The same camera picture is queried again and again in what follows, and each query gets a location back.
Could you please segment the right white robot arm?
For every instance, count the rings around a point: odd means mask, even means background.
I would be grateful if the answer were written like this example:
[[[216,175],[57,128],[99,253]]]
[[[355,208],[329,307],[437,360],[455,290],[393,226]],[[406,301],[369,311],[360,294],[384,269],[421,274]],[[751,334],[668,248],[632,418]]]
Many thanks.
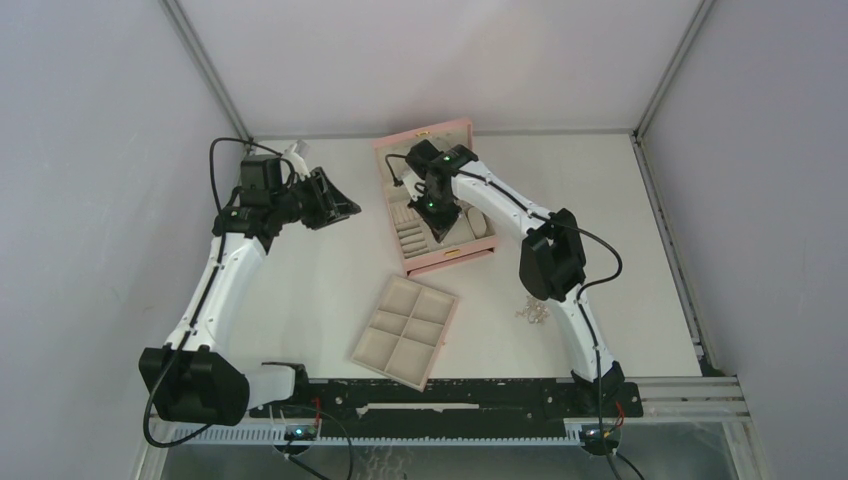
[[[520,243],[518,275],[525,290],[557,318],[571,355],[571,375],[579,386],[579,406],[605,415],[618,400],[625,375],[603,339],[587,291],[587,256],[582,240],[613,252],[599,236],[580,228],[575,215],[534,204],[502,182],[468,147],[447,151],[430,141],[414,144],[404,156],[408,166],[400,185],[411,208],[442,241],[459,219],[462,204],[477,208]]]

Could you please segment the pink jewelry box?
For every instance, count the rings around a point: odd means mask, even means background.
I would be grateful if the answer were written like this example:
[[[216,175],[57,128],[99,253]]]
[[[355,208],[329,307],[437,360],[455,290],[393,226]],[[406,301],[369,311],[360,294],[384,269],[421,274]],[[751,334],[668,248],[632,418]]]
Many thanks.
[[[467,202],[440,193],[418,160],[451,159],[448,151],[473,145],[473,123],[459,118],[396,133],[372,142],[392,238],[408,277],[495,252],[492,221]]]

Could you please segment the beige six-compartment tray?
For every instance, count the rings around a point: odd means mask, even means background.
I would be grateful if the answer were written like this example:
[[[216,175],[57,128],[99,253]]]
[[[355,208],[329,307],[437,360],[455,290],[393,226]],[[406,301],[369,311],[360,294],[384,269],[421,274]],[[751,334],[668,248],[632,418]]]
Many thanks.
[[[459,299],[449,293],[390,277],[351,361],[424,391],[458,304]]]

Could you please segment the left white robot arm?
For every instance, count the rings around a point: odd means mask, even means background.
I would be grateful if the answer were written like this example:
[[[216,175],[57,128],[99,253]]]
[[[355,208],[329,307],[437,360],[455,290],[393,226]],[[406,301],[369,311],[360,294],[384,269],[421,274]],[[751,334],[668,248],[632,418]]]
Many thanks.
[[[208,263],[183,318],[163,346],[146,348],[139,359],[149,405],[160,418],[233,426],[270,402],[290,417],[310,409],[313,392],[297,380],[299,366],[266,361],[240,370],[228,359],[229,335],[250,280],[285,225],[318,230],[360,211],[320,167],[274,155],[241,161],[239,183],[215,219]]]

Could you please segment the black mounting base plate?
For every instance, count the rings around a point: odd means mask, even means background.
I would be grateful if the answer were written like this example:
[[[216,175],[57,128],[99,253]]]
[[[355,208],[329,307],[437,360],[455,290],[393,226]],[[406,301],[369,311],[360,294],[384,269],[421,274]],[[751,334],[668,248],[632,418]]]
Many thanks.
[[[598,401],[570,379],[437,379],[419,392],[385,379],[314,380],[252,418],[304,419],[351,433],[551,433],[575,421],[596,426],[644,415],[632,382]]]

